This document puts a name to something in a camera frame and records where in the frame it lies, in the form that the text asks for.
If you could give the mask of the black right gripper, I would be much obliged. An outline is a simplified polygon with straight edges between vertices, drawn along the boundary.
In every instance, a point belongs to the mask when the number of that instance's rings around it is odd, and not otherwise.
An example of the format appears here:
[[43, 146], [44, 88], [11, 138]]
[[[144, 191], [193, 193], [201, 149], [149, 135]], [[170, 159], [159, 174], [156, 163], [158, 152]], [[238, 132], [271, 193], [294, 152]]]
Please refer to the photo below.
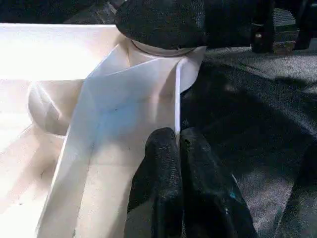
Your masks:
[[115, 24], [127, 38], [156, 48], [178, 50], [252, 47], [272, 52], [272, 0], [127, 0]]

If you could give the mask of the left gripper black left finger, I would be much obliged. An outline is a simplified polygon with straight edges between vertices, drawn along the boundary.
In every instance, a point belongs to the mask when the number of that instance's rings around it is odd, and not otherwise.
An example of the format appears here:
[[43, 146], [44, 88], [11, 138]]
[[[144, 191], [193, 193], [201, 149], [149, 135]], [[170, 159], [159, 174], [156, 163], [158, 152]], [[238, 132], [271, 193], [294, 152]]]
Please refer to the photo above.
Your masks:
[[126, 218], [128, 238], [182, 236], [183, 188], [179, 150], [169, 127], [151, 133], [131, 183]]

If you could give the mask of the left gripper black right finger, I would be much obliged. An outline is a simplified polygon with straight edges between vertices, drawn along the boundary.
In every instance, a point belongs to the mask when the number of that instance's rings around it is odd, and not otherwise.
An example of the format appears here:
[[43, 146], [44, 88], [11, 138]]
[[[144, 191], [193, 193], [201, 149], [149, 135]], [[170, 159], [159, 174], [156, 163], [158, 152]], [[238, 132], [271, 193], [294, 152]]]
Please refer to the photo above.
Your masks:
[[247, 204], [230, 171], [195, 128], [180, 134], [188, 238], [256, 238]]

